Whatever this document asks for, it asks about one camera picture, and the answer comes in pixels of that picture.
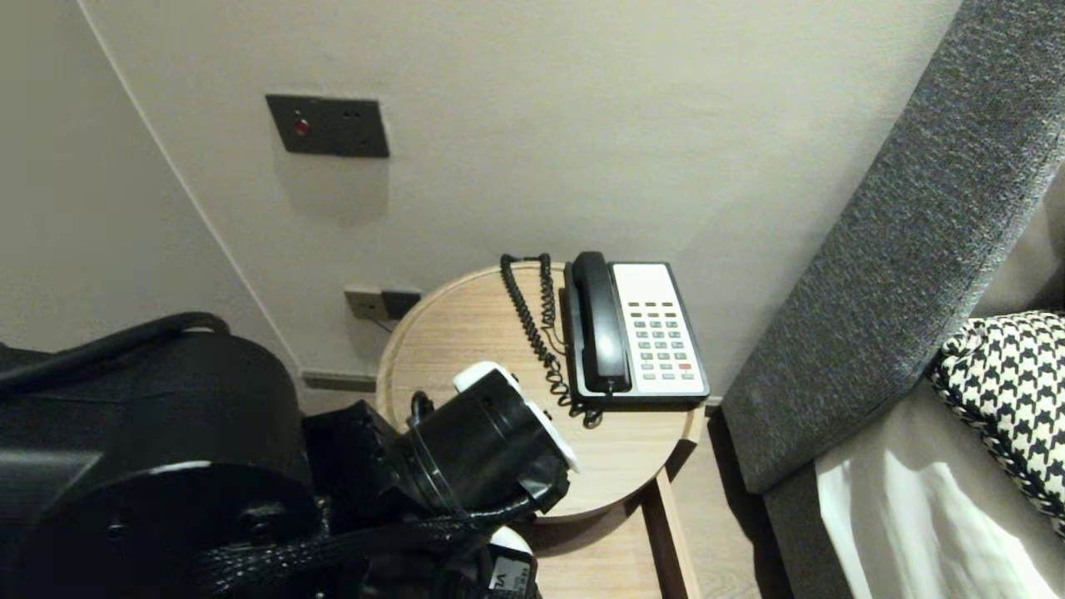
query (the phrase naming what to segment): white sheet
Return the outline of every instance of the white sheet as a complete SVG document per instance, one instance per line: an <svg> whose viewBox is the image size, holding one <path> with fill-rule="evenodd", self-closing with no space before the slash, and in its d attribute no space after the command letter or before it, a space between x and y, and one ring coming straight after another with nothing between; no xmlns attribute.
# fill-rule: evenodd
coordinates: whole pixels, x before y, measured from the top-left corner
<svg viewBox="0 0 1065 599"><path fill-rule="evenodd" d="M817 459L855 599L1065 597L1065 546L974 431L919 386Z"/></svg>

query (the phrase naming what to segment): houndstooth pillow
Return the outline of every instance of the houndstooth pillow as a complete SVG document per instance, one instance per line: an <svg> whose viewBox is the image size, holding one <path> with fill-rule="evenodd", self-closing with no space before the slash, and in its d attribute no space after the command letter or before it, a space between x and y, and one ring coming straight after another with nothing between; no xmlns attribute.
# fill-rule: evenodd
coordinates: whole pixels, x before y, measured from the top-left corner
<svg viewBox="0 0 1065 599"><path fill-rule="evenodd" d="M939 350L930 378L1065 539L1065 317L971 319Z"/></svg>

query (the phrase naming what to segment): wooden table top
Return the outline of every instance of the wooden table top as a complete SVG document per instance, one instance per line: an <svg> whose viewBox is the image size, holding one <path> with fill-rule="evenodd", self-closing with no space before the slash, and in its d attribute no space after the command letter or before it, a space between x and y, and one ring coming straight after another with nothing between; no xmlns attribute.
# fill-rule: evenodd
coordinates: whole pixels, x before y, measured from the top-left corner
<svg viewBox="0 0 1065 599"><path fill-rule="evenodd" d="M513 270L539 325L539 263L515 263ZM555 263L553 272L557 301L562 264ZM559 359L564 373L564 356ZM525 395L547 411L577 454L581 473L570 472L570 491L546 519L572 519L617 504L654 479L681 439L699 439L701 407L607 411L592 430L584 427L580 417L571 418L569 408L559 406L548 391L546 371L525 338L498 266L444 285L404 318L381 358L375 407L404 432L414 391L425 391L439 406L455 395L452 377L481 360L496 361L513 373Z"/></svg>

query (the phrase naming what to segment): gray upholstery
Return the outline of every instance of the gray upholstery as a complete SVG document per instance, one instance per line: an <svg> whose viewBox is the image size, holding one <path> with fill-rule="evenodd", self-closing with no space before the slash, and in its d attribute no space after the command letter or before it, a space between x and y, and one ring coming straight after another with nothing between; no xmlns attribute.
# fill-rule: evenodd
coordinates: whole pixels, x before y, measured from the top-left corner
<svg viewBox="0 0 1065 599"><path fill-rule="evenodd" d="M1065 2L966 0L722 405L761 492L905 393L1065 150Z"/></svg>
<svg viewBox="0 0 1065 599"><path fill-rule="evenodd" d="M814 465L800 468L765 499L796 598L850 599L847 577L821 522Z"/></svg>

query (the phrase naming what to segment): telephone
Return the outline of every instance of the telephone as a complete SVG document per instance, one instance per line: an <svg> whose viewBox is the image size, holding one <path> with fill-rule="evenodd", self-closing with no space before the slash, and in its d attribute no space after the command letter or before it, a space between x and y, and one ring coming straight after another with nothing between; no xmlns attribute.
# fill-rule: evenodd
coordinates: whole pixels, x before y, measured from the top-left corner
<svg viewBox="0 0 1065 599"><path fill-rule="evenodd" d="M697 404L709 394L688 317L673 272L663 262L607 262L599 252L583 252L566 264L560 292L569 384L561 363L544 343L555 330L551 257L540 262L543 306L538 327L514 280L509 255L501 260L503 281L518 310L532 351L547 370L551 392L585 426L602 420L603 408Z"/></svg>

